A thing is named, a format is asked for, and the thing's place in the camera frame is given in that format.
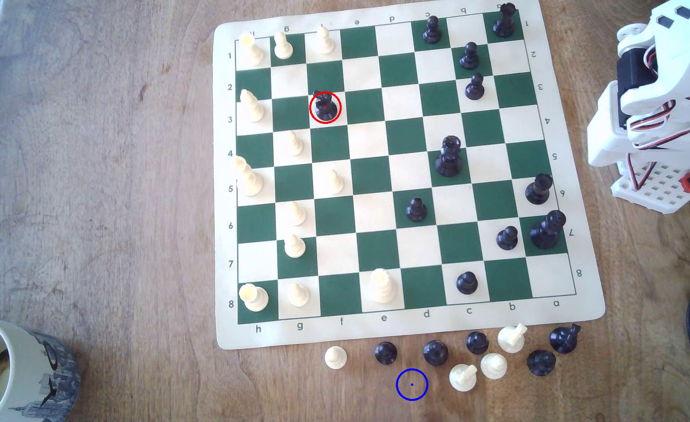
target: white pawn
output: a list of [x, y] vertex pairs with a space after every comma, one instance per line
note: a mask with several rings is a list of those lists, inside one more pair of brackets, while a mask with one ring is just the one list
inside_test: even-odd
[[293, 45], [288, 43], [282, 32], [275, 34], [275, 55], [280, 60], [290, 59], [290, 56], [293, 55]]
[[256, 287], [251, 283], [246, 283], [241, 286], [241, 290], [238, 291], [238, 296], [246, 305], [249, 311], [259, 312], [267, 307], [269, 303], [269, 295], [267, 291], [263, 288]]
[[517, 353], [525, 345], [526, 332], [527, 327], [521, 324], [516, 327], [503, 327], [499, 331], [499, 347], [507, 353]]
[[481, 359], [481, 371], [488, 379], [499, 379], [506, 373], [506, 358], [498, 353], [489, 353]]
[[449, 371], [449, 384], [457, 391], [470, 391], [478, 381], [478, 376], [475, 375], [477, 371], [475, 365], [468, 367], [460, 363]]

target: black pawn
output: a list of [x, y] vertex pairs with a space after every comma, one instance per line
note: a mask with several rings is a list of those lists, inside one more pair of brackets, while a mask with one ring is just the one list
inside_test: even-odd
[[471, 100], [479, 100], [485, 94], [485, 88], [483, 88], [483, 75], [476, 73], [470, 78], [470, 83], [465, 87], [465, 97]]
[[438, 367], [449, 359], [449, 348], [438, 340], [431, 340], [423, 346], [423, 357], [428, 364]]
[[517, 228], [515, 226], [506, 227], [496, 235], [496, 244], [505, 251], [510, 251], [517, 246], [519, 239], [517, 238]]
[[478, 290], [478, 278], [468, 271], [456, 278], [456, 289], [462, 294], [472, 294]]
[[429, 16], [426, 22], [426, 30], [423, 32], [423, 41], [435, 44], [441, 41], [441, 29], [439, 29], [439, 18]]
[[540, 249], [550, 249], [558, 243], [558, 235], [566, 224], [566, 216], [554, 209], [542, 222], [537, 223], [530, 230], [532, 244]]
[[381, 365], [391, 365], [396, 360], [396, 346], [390, 342], [380, 342], [373, 354]]
[[576, 349], [576, 336], [582, 328], [572, 324], [571, 327], [558, 327], [550, 332], [550, 346], [558, 353], [571, 353]]
[[547, 350], [535, 350], [527, 356], [530, 372], [545, 377], [556, 367], [556, 355]]
[[419, 223], [425, 220], [425, 217], [428, 215], [428, 208], [423, 204], [421, 198], [414, 197], [410, 200], [410, 205], [407, 206], [405, 213], [411, 221]]
[[470, 353], [483, 354], [488, 350], [488, 337], [480, 331], [473, 331], [467, 336], [465, 345], [467, 345], [467, 350], [470, 350]]

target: white chess piece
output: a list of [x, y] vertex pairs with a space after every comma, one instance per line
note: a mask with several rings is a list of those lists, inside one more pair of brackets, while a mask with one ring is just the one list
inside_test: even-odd
[[256, 45], [256, 39], [251, 32], [244, 32], [238, 37], [238, 42], [241, 44], [241, 49], [246, 59], [246, 63], [250, 66], [256, 66], [264, 59], [264, 50]]
[[481, 371], [488, 379], [499, 379], [506, 373], [506, 358], [498, 353], [489, 353], [481, 359]]
[[287, 37], [282, 32], [275, 34], [275, 55], [280, 60], [290, 59], [293, 55], [293, 45], [288, 43]]
[[252, 312], [259, 312], [265, 309], [267, 303], [269, 303], [267, 291], [251, 283], [246, 283], [241, 286], [241, 290], [238, 291], [238, 296], [241, 297], [246, 308]]
[[507, 353], [517, 353], [525, 345], [527, 327], [517, 325], [516, 327], [503, 327], [499, 331], [499, 347]]
[[347, 362], [347, 353], [345, 349], [340, 346], [332, 346], [324, 353], [324, 362], [327, 363], [327, 366], [331, 369], [340, 369], [344, 367], [345, 362]]
[[475, 365], [460, 363], [449, 371], [449, 384], [457, 391], [470, 391], [478, 381], [477, 371]]

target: coffee mug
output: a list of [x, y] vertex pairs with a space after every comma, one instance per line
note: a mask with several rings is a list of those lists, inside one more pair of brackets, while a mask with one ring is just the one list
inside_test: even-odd
[[0, 321], [0, 422], [62, 422], [79, 381], [77, 360], [64, 343]]

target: black chess piece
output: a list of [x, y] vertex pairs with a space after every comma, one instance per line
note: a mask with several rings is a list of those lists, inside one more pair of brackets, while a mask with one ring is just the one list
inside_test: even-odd
[[485, 88], [483, 88], [483, 75], [476, 73], [470, 78], [470, 83], [465, 87], [465, 97], [471, 100], [479, 100], [485, 94]]
[[460, 147], [462, 143], [456, 136], [449, 135], [442, 141], [441, 152], [436, 157], [435, 168], [443, 177], [453, 177], [462, 170]]
[[478, 290], [478, 278], [471, 271], [456, 278], [456, 289], [462, 294], [472, 294]]
[[576, 336], [582, 328], [572, 324], [571, 327], [556, 327], [550, 332], [550, 346], [561, 354], [571, 353], [576, 349]]
[[542, 205], [550, 196], [550, 187], [553, 186], [553, 178], [549, 174], [540, 173], [535, 176], [535, 181], [527, 185], [525, 197], [530, 204]]
[[527, 368], [539, 377], [545, 377], [555, 367], [556, 355], [547, 350], [534, 350], [527, 356]]
[[566, 216], [554, 209], [545, 219], [530, 230], [532, 244], [540, 249], [550, 249], [558, 243], [558, 235], [566, 224]]
[[513, 16], [517, 8], [512, 3], [504, 3], [499, 9], [499, 20], [493, 25], [493, 33], [501, 38], [508, 38], [514, 33]]
[[472, 354], [483, 354], [488, 350], [488, 337], [480, 331], [473, 331], [465, 341], [467, 350]]
[[423, 32], [423, 41], [429, 44], [435, 44], [441, 41], [441, 35], [439, 18], [436, 16], [428, 16], [426, 30]]
[[391, 365], [396, 360], [396, 346], [390, 342], [380, 342], [373, 354], [381, 365]]
[[423, 200], [419, 197], [414, 197], [410, 200], [410, 205], [407, 206], [405, 210], [407, 218], [416, 223], [425, 220], [428, 215], [428, 208], [423, 204]]
[[434, 367], [438, 367], [449, 359], [449, 348], [438, 340], [431, 340], [423, 347], [423, 357], [426, 362]]
[[465, 53], [460, 57], [460, 66], [470, 71], [476, 68], [480, 61], [480, 57], [478, 57], [478, 45], [472, 41], [467, 43], [467, 45], [465, 45]]

